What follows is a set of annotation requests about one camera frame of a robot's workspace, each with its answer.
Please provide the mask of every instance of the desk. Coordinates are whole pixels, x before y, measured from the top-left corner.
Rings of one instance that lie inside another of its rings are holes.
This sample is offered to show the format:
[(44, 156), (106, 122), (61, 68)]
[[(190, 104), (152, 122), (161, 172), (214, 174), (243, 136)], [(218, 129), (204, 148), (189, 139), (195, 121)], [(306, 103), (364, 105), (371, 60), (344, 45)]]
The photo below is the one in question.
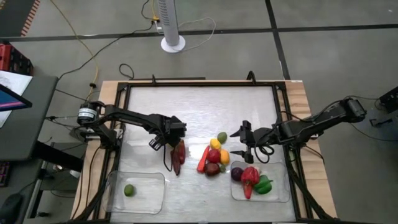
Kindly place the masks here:
[[(129, 81), (131, 83), (150, 83), (151, 81)], [(180, 82), (194, 82), (192, 80), (184, 80)], [(249, 80), (201, 80), (201, 82), (251, 82)], [(99, 95), (99, 100), (105, 104), (114, 104), (116, 98), (116, 92), (119, 81), (105, 81), (103, 82), (101, 93)], [(286, 81), (287, 94), (289, 97), (290, 109), (292, 113), (300, 118), (305, 118), (310, 116), (310, 108), (307, 101), (307, 96), (305, 94), (304, 84), (301, 81)], [(93, 157), (95, 150), (98, 148), (99, 141), (91, 141), (88, 143), (86, 150), (85, 162), (83, 165), (83, 178), (80, 179), (79, 186), (76, 192), (75, 203), (73, 205), (72, 214), (77, 209), (76, 216), (78, 216), (85, 208), (86, 197), (88, 196), (88, 201), (91, 201), (93, 196), (98, 190), (98, 184), (100, 182), (101, 169), (104, 161), (104, 150), (98, 151)], [(320, 152), (320, 148), (317, 141), (308, 142), (308, 146)], [(302, 164), (305, 174), (305, 179), (307, 181), (307, 187), (312, 193), (317, 202), (324, 208), (324, 210), (331, 216), (336, 217), (335, 206), (333, 199), (331, 197), (331, 192), (329, 188), (328, 178), (326, 176), (325, 166), (322, 160), (311, 152), (302, 150)], [(90, 188), (88, 188), (88, 173), (90, 169), (90, 162), (93, 161), (91, 168), (91, 178), (90, 178)], [(113, 164), (113, 156), (110, 157), (108, 164), (108, 170)], [(305, 218), (305, 206), (302, 198), (302, 194), (299, 189), (297, 189), (297, 197), (300, 207), (301, 217)], [(105, 212), (103, 209), (99, 212), (99, 217), (104, 218)]]
[[(10, 194), (18, 193), (24, 186), (32, 183), (21, 192), (24, 199), (16, 223), (22, 223), (28, 207), (31, 208), (29, 200), (34, 194), (34, 189), (38, 187), (33, 182), (39, 176), (43, 160), (54, 161), (57, 164), (58, 161), (64, 164), (72, 162), (72, 165), (69, 164), (70, 168), (76, 170), (80, 170), (82, 166), (81, 159), (37, 140), (56, 84), (57, 77), (34, 77), (22, 94), (22, 97), (32, 103), (32, 107), (13, 111), (0, 128), (0, 160), (13, 161), (8, 187), (0, 188), (0, 205)], [(65, 156), (70, 160), (61, 161)]]

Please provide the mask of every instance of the wooden table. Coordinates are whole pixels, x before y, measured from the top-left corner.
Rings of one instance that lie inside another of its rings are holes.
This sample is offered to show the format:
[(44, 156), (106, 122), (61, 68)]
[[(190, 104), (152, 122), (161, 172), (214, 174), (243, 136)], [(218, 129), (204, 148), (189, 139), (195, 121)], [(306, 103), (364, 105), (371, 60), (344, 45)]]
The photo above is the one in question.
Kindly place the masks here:
[[(201, 82), (251, 82), (250, 80), (200, 80)], [(116, 90), (119, 82), (127, 82), (127, 81), (105, 81), (102, 84), (101, 93), (99, 94), (99, 100), (105, 104), (113, 104), (116, 98)], [(128, 81), (130, 83), (150, 83), (151, 81)], [(179, 82), (194, 82), (193, 80), (182, 80)], [(310, 107), (308, 105), (307, 96), (305, 94), (304, 84), (302, 81), (285, 81), (287, 94), (289, 97), (290, 109), (292, 113), (299, 118), (306, 118), (311, 115)], [(76, 217), (84, 210), (86, 207), (86, 198), (88, 196), (88, 202), (91, 201), (92, 197), (95, 195), (98, 189), (98, 185), (100, 182), (101, 168), (103, 166), (104, 161), (104, 153), (105, 150), (99, 150), (95, 157), (94, 153), (100, 144), (99, 140), (90, 141), (87, 146), (85, 163), (83, 168), (83, 178), (80, 178), (80, 182), (77, 188), (75, 203), (73, 204), (72, 214), (75, 212), (78, 201), (80, 198), (80, 187), (83, 184), (83, 188), (81, 189), (81, 198), (80, 204), (77, 208)], [(309, 141), (307, 143), (308, 146), (315, 149), (320, 153), (320, 148), (318, 145), (318, 141)], [(307, 188), (314, 196), (315, 200), (323, 207), (323, 209), (331, 216), (336, 217), (335, 205), (333, 203), (333, 199), (331, 197), (331, 192), (328, 183), (328, 177), (326, 176), (325, 166), (323, 165), (322, 160), (314, 153), (303, 148), (301, 150), (301, 158), (302, 164), (305, 174), (305, 180), (307, 182)], [(90, 163), (93, 161), (90, 175), (90, 189), (88, 189), (88, 174), (90, 169)], [(110, 163), (108, 164), (108, 171), (113, 164), (113, 156), (110, 158)], [(305, 218), (305, 207), (302, 194), (300, 190), (297, 189), (297, 197), (298, 203), (300, 207), (301, 217)], [(100, 210), (99, 217), (104, 218), (105, 211), (103, 209)]]

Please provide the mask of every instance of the yellow cable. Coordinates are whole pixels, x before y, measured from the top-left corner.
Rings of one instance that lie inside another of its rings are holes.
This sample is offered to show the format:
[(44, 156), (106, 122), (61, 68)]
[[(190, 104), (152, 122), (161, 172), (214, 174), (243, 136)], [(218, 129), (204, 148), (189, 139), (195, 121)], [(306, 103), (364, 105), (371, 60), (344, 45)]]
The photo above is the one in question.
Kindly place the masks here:
[[(81, 40), (79, 39), (79, 36), (77, 35), (75, 29), (74, 29), (73, 26), (70, 24), (69, 20), (68, 20), (67, 17), (64, 15), (64, 13), (61, 11), (61, 9), (56, 5), (55, 2), (53, 2), (53, 0), (50, 0), (50, 1), (51, 1), (51, 3), (58, 9), (58, 12), (60, 12), (60, 14), (62, 15), (62, 17), (66, 20), (66, 22), (68, 23), (69, 27), (70, 27), (71, 30), (73, 31), (73, 33), (74, 33), (74, 35), (75, 35), (75, 37), (76, 37), (76, 40), (79, 40), (79, 42), (80, 42), (81, 44), (83, 44), (83, 46), (85, 46), (85, 48), (87, 49), (87, 51), (89, 51), (89, 53), (90, 53), (90, 55), (91, 55), (91, 57), (92, 57), (92, 59), (94, 60), (94, 63), (95, 63), (95, 77), (94, 77), (93, 83), (96, 83), (96, 82), (97, 82), (97, 78), (98, 78), (98, 63), (97, 63), (97, 61), (95, 60), (94, 54), (93, 54), (93, 53), (91, 52), (91, 50), (87, 47), (87, 45), (86, 45), (83, 41), (81, 41)], [(91, 97), (92, 92), (93, 92), (93, 87), (90, 87), (90, 92), (89, 92), (89, 94), (88, 94), (86, 100), (89, 99), (89, 98)]]
[(154, 0), (152, 0), (151, 8), (152, 8), (152, 19), (155, 20), (155, 21), (159, 20), (159, 17), (157, 17), (156, 13), (155, 13)]

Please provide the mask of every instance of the green bell pepper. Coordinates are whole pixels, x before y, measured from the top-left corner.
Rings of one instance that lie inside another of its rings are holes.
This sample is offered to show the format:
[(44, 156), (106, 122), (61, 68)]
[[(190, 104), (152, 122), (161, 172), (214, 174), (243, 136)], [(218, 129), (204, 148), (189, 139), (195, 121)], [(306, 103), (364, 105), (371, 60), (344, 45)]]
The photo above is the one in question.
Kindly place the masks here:
[(259, 183), (254, 186), (254, 190), (259, 194), (266, 194), (272, 190), (272, 181), (266, 175), (261, 175)]

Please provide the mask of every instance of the monitor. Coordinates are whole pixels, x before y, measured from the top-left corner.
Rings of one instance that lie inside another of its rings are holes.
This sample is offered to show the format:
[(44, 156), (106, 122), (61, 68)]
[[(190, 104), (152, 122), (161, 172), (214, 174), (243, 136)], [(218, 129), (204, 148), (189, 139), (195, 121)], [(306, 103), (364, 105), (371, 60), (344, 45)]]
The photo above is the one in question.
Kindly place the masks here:
[(32, 103), (0, 84), (0, 111), (32, 107)]

